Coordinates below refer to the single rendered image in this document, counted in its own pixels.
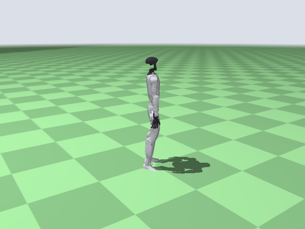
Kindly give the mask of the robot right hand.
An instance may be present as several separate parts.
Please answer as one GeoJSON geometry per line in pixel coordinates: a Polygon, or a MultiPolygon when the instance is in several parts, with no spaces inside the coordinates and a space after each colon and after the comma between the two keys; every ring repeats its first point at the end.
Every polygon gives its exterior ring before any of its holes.
{"type": "MultiPolygon", "coordinates": [[[[159,116],[158,116],[159,117],[159,116]]],[[[153,113],[153,122],[152,122],[152,127],[151,128],[158,128],[158,124],[160,125],[160,121],[158,119],[158,117],[154,117],[154,113],[153,113]]]]}

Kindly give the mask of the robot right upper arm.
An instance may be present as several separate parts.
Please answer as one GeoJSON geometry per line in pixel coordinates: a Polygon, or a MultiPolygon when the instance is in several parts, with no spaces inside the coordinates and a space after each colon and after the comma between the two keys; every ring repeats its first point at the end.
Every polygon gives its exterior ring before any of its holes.
{"type": "Polygon", "coordinates": [[[154,96],[158,95],[158,94],[156,94],[158,91],[158,89],[157,89],[158,79],[155,76],[151,76],[150,83],[151,83],[151,88],[152,88],[152,98],[154,99],[154,96]]]}

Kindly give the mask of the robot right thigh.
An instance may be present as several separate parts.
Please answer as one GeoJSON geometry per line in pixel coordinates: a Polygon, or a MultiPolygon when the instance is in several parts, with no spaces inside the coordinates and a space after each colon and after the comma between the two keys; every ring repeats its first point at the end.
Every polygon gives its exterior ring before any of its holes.
{"type": "MultiPolygon", "coordinates": [[[[153,121],[153,111],[150,112],[149,114],[149,119],[150,121],[153,121]]],[[[159,117],[158,117],[159,119],[159,117]]],[[[159,119],[160,121],[160,119],[159,119]]],[[[152,123],[151,123],[151,127],[152,127],[152,123]]],[[[150,134],[151,134],[151,137],[148,137],[147,139],[150,139],[151,140],[151,144],[153,145],[153,143],[156,141],[157,137],[158,137],[158,134],[159,134],[159,131],[160,131],[160,125],[158,124],[158,128],[150,128],[150,134]]]]}

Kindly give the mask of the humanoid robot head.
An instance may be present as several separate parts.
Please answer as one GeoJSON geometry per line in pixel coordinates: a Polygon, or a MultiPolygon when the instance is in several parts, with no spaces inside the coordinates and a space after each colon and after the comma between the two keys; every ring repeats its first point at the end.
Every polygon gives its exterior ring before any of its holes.
{"type": "Polygon", "coordinates": [[[155,74],[153,72],[157,70],[157,68],[156,68],[156,63],[157,62],[158,62],[158,59],[155,58],[155,57],[149,57],[149,58],[146,59],[146,61],[145,61],[146,64],[154,65],[154,68],[150,69],[147,75],[155,74]]]}

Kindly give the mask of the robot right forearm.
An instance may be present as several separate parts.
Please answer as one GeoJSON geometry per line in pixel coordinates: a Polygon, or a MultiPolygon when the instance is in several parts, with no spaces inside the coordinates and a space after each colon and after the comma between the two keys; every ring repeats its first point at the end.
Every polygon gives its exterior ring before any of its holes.
{"type": "Polygon", "coordinates": [[[156,95],[154,96],[154,99],[153,99],[153,112],[154,112],[154,117],[158,117],[158,112],[159,112],[159,96],[156,95]]]}

